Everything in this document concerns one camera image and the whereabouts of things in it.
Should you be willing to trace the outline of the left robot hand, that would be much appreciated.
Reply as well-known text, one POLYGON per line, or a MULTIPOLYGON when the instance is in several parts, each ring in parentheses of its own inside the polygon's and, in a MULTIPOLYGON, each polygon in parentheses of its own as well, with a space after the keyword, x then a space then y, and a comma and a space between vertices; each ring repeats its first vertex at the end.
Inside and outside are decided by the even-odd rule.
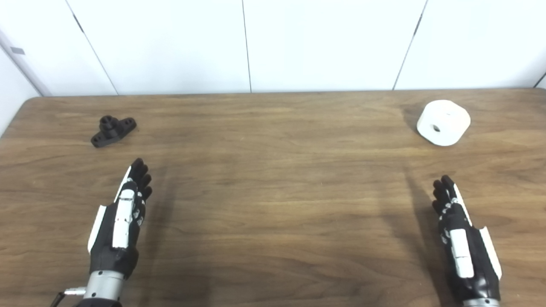
POLYGON ((113 271, 129 278, 135 270, 151 181, 148 165, 138 158, 128 167, 113 202, 99 207, 87 245, 90 273, 113 271))

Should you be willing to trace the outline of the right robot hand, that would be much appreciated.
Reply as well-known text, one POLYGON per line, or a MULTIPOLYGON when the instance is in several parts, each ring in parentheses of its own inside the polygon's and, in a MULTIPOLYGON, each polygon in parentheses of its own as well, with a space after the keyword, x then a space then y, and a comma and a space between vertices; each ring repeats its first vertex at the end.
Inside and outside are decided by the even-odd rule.
POLYGON ((448 176, 433 183, 432 207, 447 255, 447 280, 462 307, 499 307, 502 268, 487 227, 477 229, 456 183, 448 176))

